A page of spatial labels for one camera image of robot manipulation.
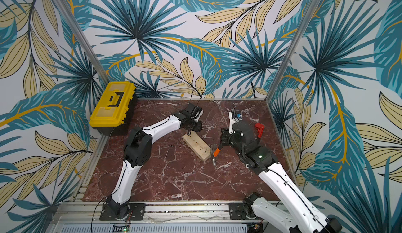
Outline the wooden block with nails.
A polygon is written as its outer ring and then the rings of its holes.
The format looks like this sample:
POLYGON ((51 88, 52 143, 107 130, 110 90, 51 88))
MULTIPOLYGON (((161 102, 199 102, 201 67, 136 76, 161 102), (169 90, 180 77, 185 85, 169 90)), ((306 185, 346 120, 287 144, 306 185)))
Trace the wooden block with nails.
POLYGON ((203 162, 211 157, 210 146, 196 132, 192 131, 190 134, 183 135, 182 138, 203 162))

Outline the claw hammer orange black handle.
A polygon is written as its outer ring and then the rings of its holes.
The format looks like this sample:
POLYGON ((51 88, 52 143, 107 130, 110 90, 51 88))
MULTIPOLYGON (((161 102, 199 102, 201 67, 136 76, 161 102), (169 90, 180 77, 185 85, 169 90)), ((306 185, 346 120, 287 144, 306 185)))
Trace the claw hammer orange black handle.
POLYGON ((217 144, 213 144, 211 146, 211 160, 212 160, 213 166, 216 166, 216 158, 221 151, 220 148, 221 148, 221 146, 217 145, 217 144))

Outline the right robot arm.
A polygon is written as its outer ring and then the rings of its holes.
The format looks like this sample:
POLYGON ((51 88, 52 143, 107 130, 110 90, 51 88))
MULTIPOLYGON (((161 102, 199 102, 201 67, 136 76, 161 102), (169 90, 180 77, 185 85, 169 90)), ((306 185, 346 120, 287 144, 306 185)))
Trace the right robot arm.
POLYGON ((283 233, 339 233, 337 219, 327 217, 300 191, 276 155, 260 144, 254 130, 244 121, 221 129, 219 147, 232 147, 241 162, 253 171, 286 207, 282 210, 254 192, 243 200, 242 217, 261 218, 283 233))

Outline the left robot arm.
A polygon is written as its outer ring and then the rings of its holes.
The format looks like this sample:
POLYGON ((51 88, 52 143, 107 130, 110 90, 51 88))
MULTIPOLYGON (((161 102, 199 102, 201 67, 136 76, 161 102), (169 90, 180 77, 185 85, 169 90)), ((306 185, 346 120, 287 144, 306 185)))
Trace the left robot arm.
POLYGON ((178 112, 147 127, 136 126, 129 134, 124 147, 123 164, 117 184, 106 199, 102 214, 104 219, 128 218, 131 190, 143 165, 151 157, 152 145, 158 139, 179 129, 199 132, 202 130, 201 107, 188 103, 178 112))

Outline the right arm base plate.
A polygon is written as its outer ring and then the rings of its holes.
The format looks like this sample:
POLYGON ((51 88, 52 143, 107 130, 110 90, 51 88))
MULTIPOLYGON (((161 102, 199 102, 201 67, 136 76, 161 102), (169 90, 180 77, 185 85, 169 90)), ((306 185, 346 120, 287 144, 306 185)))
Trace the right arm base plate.
POLYGON ((228 206, 229 217, 231 220, 261 219, 254 214, 250 205, 245 205, 243 202, 229 203, 228 206))

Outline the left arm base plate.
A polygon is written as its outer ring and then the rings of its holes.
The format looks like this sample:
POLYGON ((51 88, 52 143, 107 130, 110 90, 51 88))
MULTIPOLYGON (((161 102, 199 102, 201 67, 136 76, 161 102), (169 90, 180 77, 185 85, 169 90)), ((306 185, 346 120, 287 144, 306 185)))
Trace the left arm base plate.
POLYGON ((112 220, 143 220, 145 212, 145 203, 129 203, 123 205, 111 205, 106 203, 103 205, 102 212, 100 214, 100 221, 112 221, 112 220))

